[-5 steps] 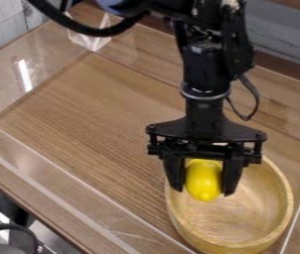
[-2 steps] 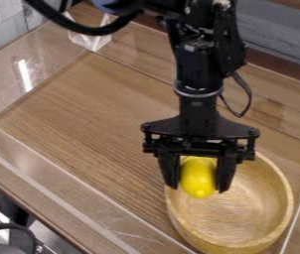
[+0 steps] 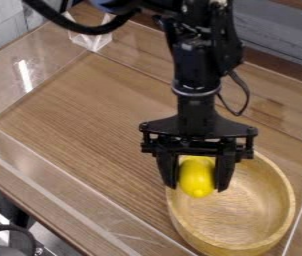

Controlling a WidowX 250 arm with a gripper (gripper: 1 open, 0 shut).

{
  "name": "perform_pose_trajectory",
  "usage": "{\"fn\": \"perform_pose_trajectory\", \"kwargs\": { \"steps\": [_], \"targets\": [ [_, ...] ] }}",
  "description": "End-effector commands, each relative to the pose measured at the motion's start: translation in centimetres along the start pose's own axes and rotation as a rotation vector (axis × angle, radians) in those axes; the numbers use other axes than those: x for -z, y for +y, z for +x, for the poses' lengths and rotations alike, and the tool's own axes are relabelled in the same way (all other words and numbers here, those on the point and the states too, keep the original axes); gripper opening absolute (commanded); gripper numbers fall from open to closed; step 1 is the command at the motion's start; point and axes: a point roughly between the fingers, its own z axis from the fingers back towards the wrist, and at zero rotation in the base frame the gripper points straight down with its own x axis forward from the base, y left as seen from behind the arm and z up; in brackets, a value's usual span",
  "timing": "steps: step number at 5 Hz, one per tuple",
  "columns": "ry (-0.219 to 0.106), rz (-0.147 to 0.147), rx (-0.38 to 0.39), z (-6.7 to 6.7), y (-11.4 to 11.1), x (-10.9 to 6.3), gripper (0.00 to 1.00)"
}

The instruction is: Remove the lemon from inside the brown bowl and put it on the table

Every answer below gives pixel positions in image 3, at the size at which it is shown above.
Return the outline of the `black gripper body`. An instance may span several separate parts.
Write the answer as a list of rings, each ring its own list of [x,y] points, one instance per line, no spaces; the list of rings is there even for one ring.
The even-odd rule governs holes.
[[[177,99],[176,114],[139,125],[141,152],[155,157],[196,155],[251,159],[257,129],[217,113],[215,99],[220,96],[221,81],[191,85],[175,79],[171,89]]]

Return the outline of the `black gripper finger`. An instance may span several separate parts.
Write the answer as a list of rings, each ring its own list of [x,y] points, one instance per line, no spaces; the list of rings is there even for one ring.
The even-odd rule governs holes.
[[[177,156],[169,153],[160,153],[156,156],[156,164],[164,185],[168,188],[175,189],[179,174]]]
[[[219,192],[223,192],[228,188],[233,170],[235,156],[217,156],[215,160],[215,188]]]

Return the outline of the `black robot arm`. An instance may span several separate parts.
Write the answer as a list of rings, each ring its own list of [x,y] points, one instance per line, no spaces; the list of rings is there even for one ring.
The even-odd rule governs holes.
[[[243,44],[233,25],[233,0],[89,0],[116,16],[144,8],[159,13],[173,60],[171,89],[177,112],[140,124],[141,151],[156,158],[167,187],[179,181],[179,157],[215,158],[213,188],[228,188],[235,165],[253,157],[257,130],[223,117],[215,102],[221,99],[221,77],[241,79],[235,68],[243,59]]]

